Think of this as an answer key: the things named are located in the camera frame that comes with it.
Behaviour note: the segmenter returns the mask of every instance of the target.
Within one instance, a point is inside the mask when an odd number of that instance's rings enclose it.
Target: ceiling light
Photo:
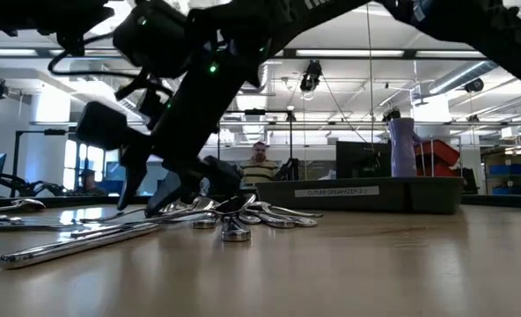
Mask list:
[[[296,56],[321,56],[321,57],[402,57],[403,50],[385,49],[299,49]]]
[[[221,122],[219,122],[219,124],[222,126],[247,126],[247,125],[260,126],[260,125],[268,125],[268,122],[226,122],[226,121],[221,121]]]
[[[35,49],[5,49],[0,48],[0,55],[12,55],[12,56],[37,56],[38,53]]]
[[[466,57],[484,57],[478,51],[463,51],[463,50],[422,50],[418,51],[416,57],[443,57],[443,58],[466,58]]]
[[[121,57],[115,49],[88,49],[84,52],[86,56]]]

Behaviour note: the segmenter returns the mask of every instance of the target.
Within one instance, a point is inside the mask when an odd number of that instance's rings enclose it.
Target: seated person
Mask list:
[[[95,172],[93,170],[84,170],[81,173],[81,188],[76,190],[76,194],[108,195],[103,188],[96,186],[94,174]]]
[[[256,184],[260,182],[273,181],[278,173],[278,165],[267,160],[267,146],[263,142],[253,145],[253,155],[246,162],[241,163],[243,182],[245,184]]]

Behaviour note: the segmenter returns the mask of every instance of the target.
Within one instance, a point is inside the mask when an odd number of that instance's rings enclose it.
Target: ceiling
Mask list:
[[[167,0],[170,4],[177,4],[183,11],[188,7],[204,7],[219,4],[219,0]],[[521,8],[521,0],[505,1],[507,6],[516,5]],[[129,12],[128,2],[110,3],[117,12],[115,19],[94,29],[94,33],[105,33],[120,23],[123,16]],[[372,3],[366,7],[348,12],[323,25],[317,26],[299,35],[288,48],[344,48],[344,49],[464,49],[467,45],[436,41],[427,35],[419,33],[410,26],[395,21],[379,5]],[[109,42],[94,44],[97,47],[111,47]],[[58,48],[54,36],[44,37],[35,31],[25,31],[19,37],[10,38],[0,33],[0,48]],[[0,58],[0,70],[3,69],[31,69],[47,74],[48,59],[35,58]],[[349,121],[365,121],[370,119],[370,111],[378,120],[380,115],[390,106],[384,104],[398,90],[415,86],[417,82],[429,82],[439,79],[452,70],[468,63],[454,60],[373,60],[368,59],[324,59],[320,60],[323,78],[317,87],[312,99],[304,100],[295,89],[297,80],[304,72],[308,60],[305,59],[275,59],[268,66],[269,69],[269,96],[267,97],[268,110],[284,110],[293,106],[299,121],[324,121],[330,118],[340,120],[342,114],[339,107]],[[134,70],[128,62],[114,58],[97,60],[65,60],[59,67],[106,67],[110,70]],[[499,68],[482,76],[485,82],[484,92],[468,94],[462,91],[453,91],[447,94],[450,105],[450,115],[453,119],[466,118],[470,114],[482,109],[494,108],[494,111],[481,115],[484,121],[503,121],[506,119],[521,121],[521,82],[512,81],[513,76]],[[9,85],[15,89],[40,89],[39,82],[28,85],[26,80],[9,80]],[[516,104],[502,109],[510,101],[517,100]],[[405,115],[409,115],[411,104],[409,92],[402,92],[393,104]]]

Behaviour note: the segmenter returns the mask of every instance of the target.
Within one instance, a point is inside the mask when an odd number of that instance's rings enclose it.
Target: fluorescent light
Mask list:
[[[385,49],[299,49],[296,56],[321,56],[321,57],[402,57],[403,50]]]
[[[52,49],[49,51],[49,54],[56,56],[60,55],[63,52],[62,49]],[[120,53],[115,49],[87,49],[84,52],[85,56],[105,56],[105,57],[121,57]]]
[[[478,51],[458,51],[458,50],[428,50],[418,51],[416,57],[444,57],[444,58],[466,58],[466,57],[484,57],[484,55]]]
[[[117,56],[120,57],[120,53],[118,53],[115,49],[87,49],[84,54],[86,56]]]
[[[364,7],[356,8],[356,9],[353,10],[353,12],[363,13],[363,14],[370,14],[370,15],[375,15],[375,16],[379,16],[379,17],[391,17],[392,16],[390,14],[390,12],[388,12],[388,11],[382,11],[380,9],[369,9],[369,10],[366,10],[366,8],[364,8]]]
[[[37,56],[38,53],[35,49],[6,49],[0,48],[0,55],[12,55],[12,56]]]
[[[260,126],[260,125],[268,125],[268,122],[219,122],[220,125],[223,126],[247,126],[247,125],[254,125],[254,126]]]
[[[338,113],[338,114],[333,115],[331,118],[329,118],[329,121],[337,121],[337,120],[340,121],[341,119],[349,118],[352,115],[352,112],[343,111],[342,114]]]

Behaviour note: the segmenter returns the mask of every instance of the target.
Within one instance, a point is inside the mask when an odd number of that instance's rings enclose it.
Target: shelf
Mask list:
[[[499,178],[509,178],[509,177],[521,177],[521,174],[494,174],[494,175],[487,175],[488,179],[499,179]]]

